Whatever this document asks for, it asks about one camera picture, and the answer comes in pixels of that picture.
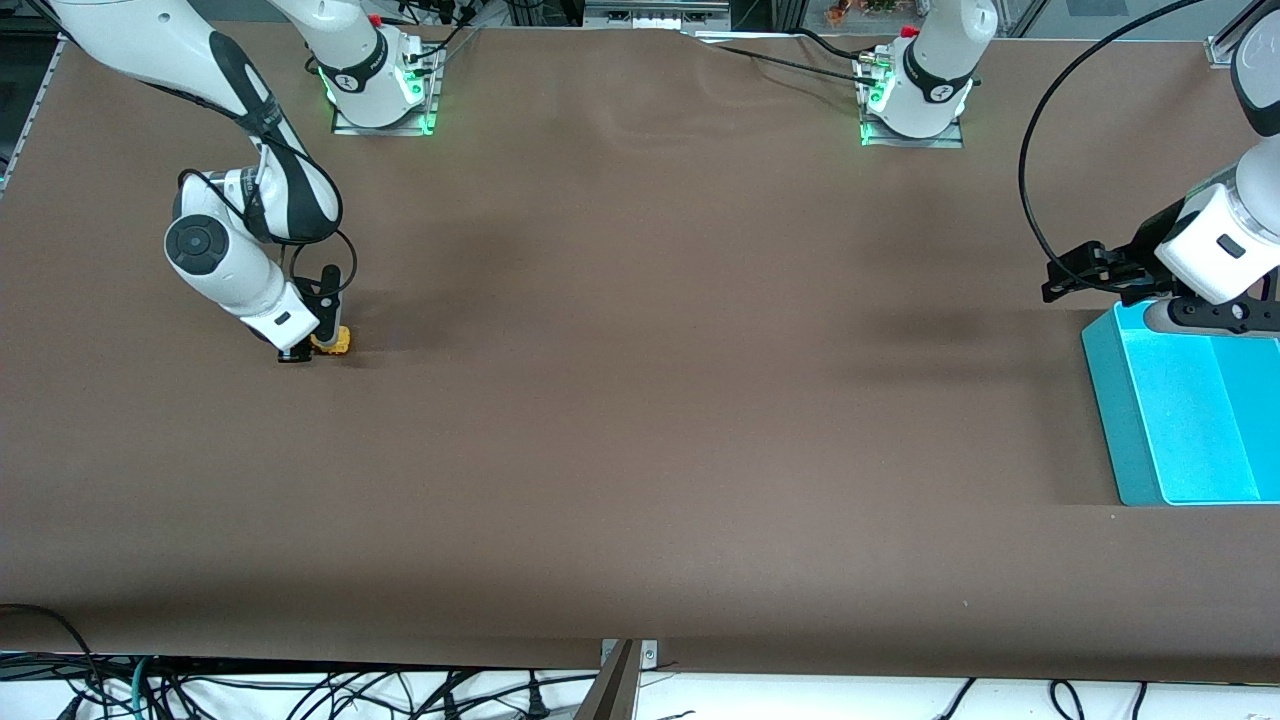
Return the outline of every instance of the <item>yellow object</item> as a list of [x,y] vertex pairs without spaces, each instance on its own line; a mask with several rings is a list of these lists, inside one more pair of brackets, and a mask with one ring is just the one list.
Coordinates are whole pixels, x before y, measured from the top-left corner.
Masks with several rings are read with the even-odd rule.
[[347,325],[338,325],[338,342],[329,347],[323,347],[316,341],[316,336],[311,336],[311,347],[315,347],[316,352],[321,355],[346,355],[351,350],[351,329]]

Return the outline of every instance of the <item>blue bin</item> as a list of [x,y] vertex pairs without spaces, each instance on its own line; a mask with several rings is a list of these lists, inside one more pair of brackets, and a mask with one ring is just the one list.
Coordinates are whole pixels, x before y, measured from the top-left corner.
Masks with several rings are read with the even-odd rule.
[[1280,502],[1280,341],[1156,333],[1147,305],[1082,333],[1120,501]]

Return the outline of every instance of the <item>brown tabletop surface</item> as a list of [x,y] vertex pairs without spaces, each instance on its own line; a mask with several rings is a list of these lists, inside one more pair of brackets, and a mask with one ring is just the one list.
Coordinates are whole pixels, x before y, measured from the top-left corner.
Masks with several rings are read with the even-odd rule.
[[[0,202],[0,598],[111,651],[1280,678],[1276,510],[1120,506],[1108,299],[1039,302],[1018,145],[1083,45],[996,42],[922,151],[666,31],[485,31],[434,137],[335,137],[289,26],[225,28],[342,188],[355,350],[278,365],[182,283],[177,173],[252,147],[69,49]],[[1032,191],[1123,243],[1252,142],[1199,45],[1119,46]]]

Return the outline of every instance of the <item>teal cable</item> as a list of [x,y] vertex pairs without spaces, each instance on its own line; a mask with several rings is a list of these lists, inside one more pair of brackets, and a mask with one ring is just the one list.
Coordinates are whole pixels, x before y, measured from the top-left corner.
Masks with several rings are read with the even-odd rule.
[[138,664],[133,667],[133,682],[129,683],[129,701],[133,705],[134,720],[146,720],[142,717],[142,670],[146,667],[147,660],[150,657],[138,660]]

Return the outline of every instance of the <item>white floor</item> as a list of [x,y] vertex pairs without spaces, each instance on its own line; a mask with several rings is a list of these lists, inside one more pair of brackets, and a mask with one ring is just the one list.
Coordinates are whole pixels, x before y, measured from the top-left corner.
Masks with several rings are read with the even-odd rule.
[[[545,671],[540,678],[573,675],[581,671]],[[413,698],[421,702],[443,679],[443,674],[407,675]],[[320,675],[237,676],[271,683],[317,683]],[[525,671],[493,671],[463,684],[456,693],[466,697],[521,687]],[[689,720],[934,720],[946,710],[960,688],[959,679],[916,678],[838,678],[787,675],[712,675],[646,673],[636,706],[636,720],[669,720],[689,711]],[[1132,683],[1074,683],[1087,720],[1129,720],[1137,685]],[[586,694],[589,682],[548,685],[543,698],[548,707],[576,705]],[[242,691],[211,684],[186,685],[188,692],[215,717],[209,720],[284,720],[302,697],[301,691]],[[128,688],[114,688],[122,697]],[[965,697],[955,720],[1059,720],[1048,701],[1048,683],[1042,680],[978,680]],[[399,683],[387,682],[374,697],[404,706]],[[0,720],[54,720],[72,693],[61,682],[0,683]],[[526,707],[525,693],[506,698],[517,708]],[[1062,693],[1064,705],[1071,711]],[[325,719],[328,703],[311,720]],[[509,707],[489,703],[468,712],[468,720],[515,719]],[[82,707],[82,720],[101,717],[101,711]],[[388,720],[385,708],[357,705],[339,717]],[[1280,688],[1153,684],[1147,692],[1140,716],[1144,720],[1280,720]],[[429,715],[439,720],[439,714]]]

